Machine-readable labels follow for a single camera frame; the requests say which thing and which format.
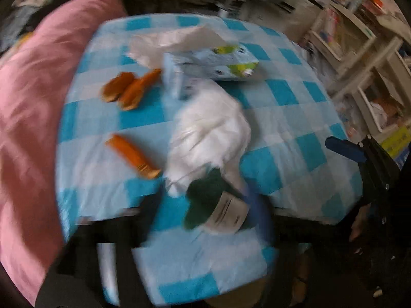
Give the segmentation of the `white plastic bag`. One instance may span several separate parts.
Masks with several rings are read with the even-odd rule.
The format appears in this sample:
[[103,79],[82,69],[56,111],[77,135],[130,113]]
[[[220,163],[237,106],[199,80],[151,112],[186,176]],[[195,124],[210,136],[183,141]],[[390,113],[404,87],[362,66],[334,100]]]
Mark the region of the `white plastic bag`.
[[214,81],[202,79],[198,85],[175,117],[164,169],[166,190],[171,197],[180,197],[192,181],[217,168],[235,190],[244,193],[240,160],[251,128],[242,105]]

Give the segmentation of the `blue tissue pack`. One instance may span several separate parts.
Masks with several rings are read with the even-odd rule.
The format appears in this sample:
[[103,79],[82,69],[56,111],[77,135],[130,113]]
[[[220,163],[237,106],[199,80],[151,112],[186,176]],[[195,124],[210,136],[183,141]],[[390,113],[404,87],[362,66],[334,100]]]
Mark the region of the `blue tissue pack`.
[[243,81],[255,73],[259,60],[244,45],[209,47],[163,55],[162,82],[169,95],[187,99],[202,79]]

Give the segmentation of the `orange peel long piece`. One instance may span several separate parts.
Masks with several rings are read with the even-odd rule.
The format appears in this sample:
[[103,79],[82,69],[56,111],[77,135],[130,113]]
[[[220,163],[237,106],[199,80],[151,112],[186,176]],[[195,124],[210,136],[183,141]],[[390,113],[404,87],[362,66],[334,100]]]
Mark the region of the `orange peel long piece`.
[[149,158],[126,137],[112,134],[105,145],[119,155],[142,178],[155,179],[161,170],[152,164]]

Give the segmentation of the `orange peel curved piece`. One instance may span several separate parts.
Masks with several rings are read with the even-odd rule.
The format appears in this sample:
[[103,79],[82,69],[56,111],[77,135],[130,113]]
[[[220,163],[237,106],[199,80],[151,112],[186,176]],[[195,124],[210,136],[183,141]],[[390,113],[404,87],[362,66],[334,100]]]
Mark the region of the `orange peel curved piece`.
[[135,79],[118,99],[118,105],[123,111],[131,111],[139,106],[145,92],[160,78],[162,70],[154,69]]

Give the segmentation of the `orange peel round piece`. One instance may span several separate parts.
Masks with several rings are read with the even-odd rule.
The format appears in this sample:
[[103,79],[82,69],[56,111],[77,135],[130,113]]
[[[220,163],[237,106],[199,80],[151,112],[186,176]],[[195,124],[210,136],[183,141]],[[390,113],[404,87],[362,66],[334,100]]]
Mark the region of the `orange peel round piece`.
[[105,102],[115,102],[134,80],[135,75],[132,72],[119,73],[102,87],[102,100]]

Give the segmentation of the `white paper sheet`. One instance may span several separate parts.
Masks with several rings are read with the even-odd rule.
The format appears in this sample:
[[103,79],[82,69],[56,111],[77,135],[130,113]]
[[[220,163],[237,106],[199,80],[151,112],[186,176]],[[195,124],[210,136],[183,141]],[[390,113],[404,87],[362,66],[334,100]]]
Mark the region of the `white paper sheet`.
[[226,45],[223,38],[208,26],[189,26],[170,31],[135,35],[127,56],[148,69],[161,68],[163,55]]

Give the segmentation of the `white book shelf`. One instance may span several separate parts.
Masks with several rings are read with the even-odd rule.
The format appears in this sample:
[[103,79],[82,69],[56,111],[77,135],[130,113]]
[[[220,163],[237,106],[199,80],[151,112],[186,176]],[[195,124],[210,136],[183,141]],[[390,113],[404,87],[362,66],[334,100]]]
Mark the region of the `white book shelf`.
[[394,0],[330,0],[308,32],[332,100],[358,111],[347,131],[393,142],[410,126],[410,25]]

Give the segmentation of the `blue checkered tablecloth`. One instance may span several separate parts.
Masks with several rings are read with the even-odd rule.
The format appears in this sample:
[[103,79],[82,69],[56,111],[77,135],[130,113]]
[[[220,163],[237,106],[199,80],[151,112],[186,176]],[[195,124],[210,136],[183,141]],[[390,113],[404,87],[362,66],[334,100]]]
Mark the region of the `blue checkered tablecloth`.
[[[132,60],[138,37],[194,26],[243,45],[258,61],[246,80],[180,100],[156,83],[137,109],[100,97]],[[166,184],[148,242],[134,251],[151,302],[213,297],[265,276],[278,252],[255,229],[233,235],[186,230],[185,188],[211,168],[248,179],[301,218],[340,220],[361,195],[357,165],[325,147],[345,137],[316,75],[282,33],[238,20],[152,14],[102,24],[81,58],[59,128],[57,204],[65,236],[83,217],[113,218]]]

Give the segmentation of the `pink duvet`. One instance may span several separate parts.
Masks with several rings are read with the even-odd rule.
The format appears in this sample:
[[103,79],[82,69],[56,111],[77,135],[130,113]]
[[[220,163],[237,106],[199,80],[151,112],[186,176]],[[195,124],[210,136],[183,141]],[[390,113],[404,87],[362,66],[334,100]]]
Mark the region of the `pink duvet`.
[[1,67],[1,264],[29,302],[63,245],[54,164],[68,88],[98,27],[124,16],[119,0],[71,0]]

